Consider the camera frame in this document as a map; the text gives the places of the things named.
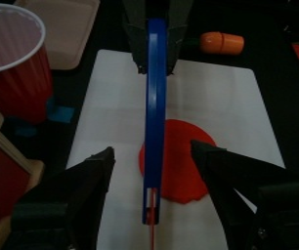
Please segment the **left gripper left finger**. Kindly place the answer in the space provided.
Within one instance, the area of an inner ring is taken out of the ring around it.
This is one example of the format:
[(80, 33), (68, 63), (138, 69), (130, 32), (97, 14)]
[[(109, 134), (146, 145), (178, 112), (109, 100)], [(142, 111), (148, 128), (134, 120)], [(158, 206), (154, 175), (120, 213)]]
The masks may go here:
[(96, 250), (113, 166), (109, 147), (28, 191), (2, 250)]

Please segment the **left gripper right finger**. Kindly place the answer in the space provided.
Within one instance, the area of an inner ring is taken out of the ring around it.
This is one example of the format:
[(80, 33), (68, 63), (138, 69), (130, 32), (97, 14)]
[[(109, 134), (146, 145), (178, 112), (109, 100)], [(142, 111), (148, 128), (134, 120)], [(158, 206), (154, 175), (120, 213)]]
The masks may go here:
[(299, 176), (204, 142), (190, 147), (228, 250), (299, 250)]

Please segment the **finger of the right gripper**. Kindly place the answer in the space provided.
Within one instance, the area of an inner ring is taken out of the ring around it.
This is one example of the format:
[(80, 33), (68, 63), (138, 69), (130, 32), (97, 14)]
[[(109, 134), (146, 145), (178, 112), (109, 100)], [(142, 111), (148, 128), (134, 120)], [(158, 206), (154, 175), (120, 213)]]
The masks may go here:
[(166, 28), (166, 72), (172, 73), (178, 59), (184, 36), (188, 28), (188, 17), (194, 0), (169, 0)]
[(122, 0), (124, 28), (140, 74), (148, 73), (148, 33), (146, 33), (146, 2), (145, 0)]

